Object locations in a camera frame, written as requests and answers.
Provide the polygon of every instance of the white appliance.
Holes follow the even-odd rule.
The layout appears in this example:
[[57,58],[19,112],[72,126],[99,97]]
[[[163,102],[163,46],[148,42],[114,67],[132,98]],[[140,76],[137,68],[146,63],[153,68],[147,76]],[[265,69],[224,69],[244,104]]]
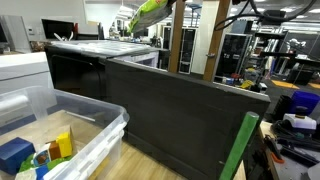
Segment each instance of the white appliance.
[[29,86],[53,88],[46,54],[0,56],[0,94]]

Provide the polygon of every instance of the ceiling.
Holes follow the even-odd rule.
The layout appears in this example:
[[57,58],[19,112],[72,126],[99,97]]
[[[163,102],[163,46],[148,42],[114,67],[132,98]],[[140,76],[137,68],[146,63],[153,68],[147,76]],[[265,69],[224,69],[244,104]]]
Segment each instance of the ceiling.
[[[265,10],[280,10],[282,8],[286,8],[288,16],[292,16],[297,14],[301,9],[305,6],[307,6],[311,0],[265,0],[263,2],[256,2],[256,5],[258,8],[263,8]],[[245,2],[242,2],[239,5],[232,6],[232,8],[236,8],[237,11],[229,12],[229,15],[231,14],[238,14],[243,6],[245,5]],[[320,9],[320,1],[318,0],[311,10],[313,9]],[[251,6],[249,5],[244,13],[250,13],[251,12]],[[306,13],[304,14],[303,18],[297,18],[295,21],[311,21],[311,22],[320,22],[320,13]]]

